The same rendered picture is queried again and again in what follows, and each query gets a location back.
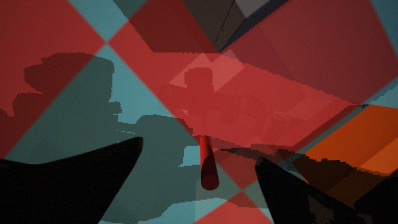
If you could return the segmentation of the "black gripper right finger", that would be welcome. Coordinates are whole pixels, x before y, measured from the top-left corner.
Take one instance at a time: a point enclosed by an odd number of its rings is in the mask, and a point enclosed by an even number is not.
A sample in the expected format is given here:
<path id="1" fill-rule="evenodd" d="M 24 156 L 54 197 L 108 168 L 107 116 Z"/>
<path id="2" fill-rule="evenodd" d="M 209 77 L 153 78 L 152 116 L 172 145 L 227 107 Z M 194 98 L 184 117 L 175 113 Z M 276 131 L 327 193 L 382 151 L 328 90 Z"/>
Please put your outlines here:
<path id="1" fill-rule="evenodd" d="M 366 214 L 337 201 L 265 157 L 255 163 L 274 224 L 398 224 L 397 216 Z"/>

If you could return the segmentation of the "red peg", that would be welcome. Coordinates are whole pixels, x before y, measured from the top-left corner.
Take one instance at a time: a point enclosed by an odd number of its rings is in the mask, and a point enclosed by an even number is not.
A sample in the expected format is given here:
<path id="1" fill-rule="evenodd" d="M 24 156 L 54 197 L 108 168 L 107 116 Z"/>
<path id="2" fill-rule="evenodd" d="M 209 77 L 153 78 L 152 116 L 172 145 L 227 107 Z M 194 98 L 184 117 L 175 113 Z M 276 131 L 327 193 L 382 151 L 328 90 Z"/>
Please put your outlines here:
<path id="1" fill-rule="evenodd" d="M 215 190 L 219 186 L 211 139 L 207 135 L 200 138 L 201 185 L 206 190 Z"/>

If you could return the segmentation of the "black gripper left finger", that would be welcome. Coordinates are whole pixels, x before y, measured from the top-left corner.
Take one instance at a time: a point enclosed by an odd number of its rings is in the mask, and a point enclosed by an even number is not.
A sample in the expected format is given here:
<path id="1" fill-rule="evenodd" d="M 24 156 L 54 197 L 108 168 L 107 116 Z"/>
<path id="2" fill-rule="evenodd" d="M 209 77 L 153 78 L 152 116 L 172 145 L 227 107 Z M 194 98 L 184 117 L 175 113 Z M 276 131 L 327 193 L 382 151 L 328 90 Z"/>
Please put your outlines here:
<path id="1" fill-rule="evenodd" d="M 98 224 L 142 145 L 136 137 L 41 164 L 0 158 L 0 209 L 13 224 Z"/>

